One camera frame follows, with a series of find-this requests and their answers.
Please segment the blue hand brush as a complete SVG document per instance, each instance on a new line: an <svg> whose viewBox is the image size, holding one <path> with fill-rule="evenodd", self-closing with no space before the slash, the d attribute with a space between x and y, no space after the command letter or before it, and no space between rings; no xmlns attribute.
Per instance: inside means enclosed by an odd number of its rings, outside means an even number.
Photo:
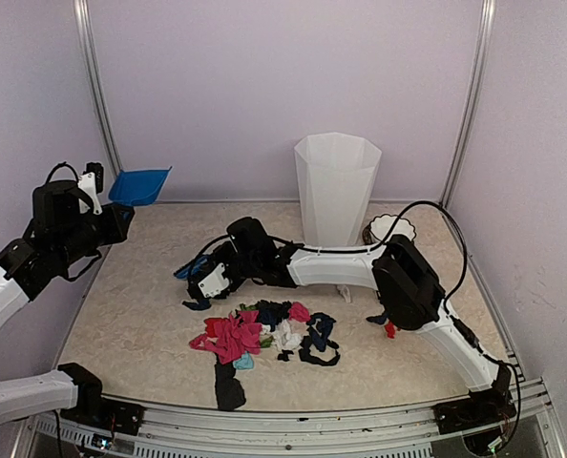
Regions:
<svg viewBox="0 0 567 458"><path fill-rule="evenodd" d="M211 255L200 255L196 259L188 261L173 273L177 280L187 280L194 277L206 277L213 270Z"/></svg>

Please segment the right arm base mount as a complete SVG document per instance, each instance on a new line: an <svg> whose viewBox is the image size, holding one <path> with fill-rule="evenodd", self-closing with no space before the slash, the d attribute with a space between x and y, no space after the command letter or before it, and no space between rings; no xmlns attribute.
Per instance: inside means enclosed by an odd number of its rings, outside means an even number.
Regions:
<svg viewBox="0 0 567 458"><path fill-rule="evenodd" d="M510 390L510 364L497 363L496 378L485 390L470 391L456 401L436 404L432 411L440 434L449 434L511 420L517 414Z"/></svg>

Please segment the translucent white waste bin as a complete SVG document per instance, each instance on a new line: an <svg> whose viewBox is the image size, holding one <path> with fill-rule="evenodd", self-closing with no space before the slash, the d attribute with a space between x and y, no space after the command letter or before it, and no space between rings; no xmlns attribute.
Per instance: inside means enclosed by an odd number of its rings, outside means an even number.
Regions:
<svg viewBox="0 0 567 458"><path fill-rule="evenodd" d="M347 247L360 237L382 152L363 137L309 135L294 147L304 242Z"/></svg>

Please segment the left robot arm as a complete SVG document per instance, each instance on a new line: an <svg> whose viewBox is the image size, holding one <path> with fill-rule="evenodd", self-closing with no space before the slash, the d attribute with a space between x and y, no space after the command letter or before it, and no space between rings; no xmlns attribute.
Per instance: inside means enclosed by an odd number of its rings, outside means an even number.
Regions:
<svg viewBox="0 0 567 458"><path fill-rule="evenodd" d="M48 180L32 192L32 218L19 239L0 252L0 328L56 278L77 281L71 266L101 258L100 247L122 243L135 211L102 205L78 180ZM37 376L0 382L0 426L51 411L69 410L94 425L111 416L101 381L80 364L62 364Z"/></svg>

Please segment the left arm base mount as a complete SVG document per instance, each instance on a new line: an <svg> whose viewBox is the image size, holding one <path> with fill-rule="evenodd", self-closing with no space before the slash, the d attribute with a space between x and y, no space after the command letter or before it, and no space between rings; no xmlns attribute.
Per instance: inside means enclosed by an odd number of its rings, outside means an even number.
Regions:
<svg viewBox="0 0 567 458"><path fill-rule="evenodd" d="M104 398L102 382L80 364L60 364L57 369L70 376L77 387L75 405L61 410L64 419L89 427L107 429L111 433L138 435L144 415L142 406Z"/></svg>

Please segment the blue plastic dustpan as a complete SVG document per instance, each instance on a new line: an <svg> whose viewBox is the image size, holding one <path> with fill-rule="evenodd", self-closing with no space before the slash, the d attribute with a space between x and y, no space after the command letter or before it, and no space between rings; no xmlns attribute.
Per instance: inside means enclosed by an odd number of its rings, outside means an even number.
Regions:
<svg viewBox="0 0 567 458"><path fill-rule="evenodd" d="M151 205L157 200L171 170L121 171L115 178L108 199L132 207Z"/></svg>

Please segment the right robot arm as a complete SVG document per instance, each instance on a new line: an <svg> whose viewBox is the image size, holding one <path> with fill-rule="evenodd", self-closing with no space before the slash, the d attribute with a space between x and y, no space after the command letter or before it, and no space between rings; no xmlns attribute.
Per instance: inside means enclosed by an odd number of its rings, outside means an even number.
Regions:
<svg viewBox="0 0 567 458"><path fill-rule="evenodd" d="M323 248L277 238L258 219L244 217L174 275L187 282L200 305L227 297L247 280L282 288L345 283L373 290L394 326L422 335L458 371L471 395L467 416L485 424L508 400L515 370L490 355L457 316L452 293L411 238L396 232L401 220L396 216L371 245Z"/></svg>

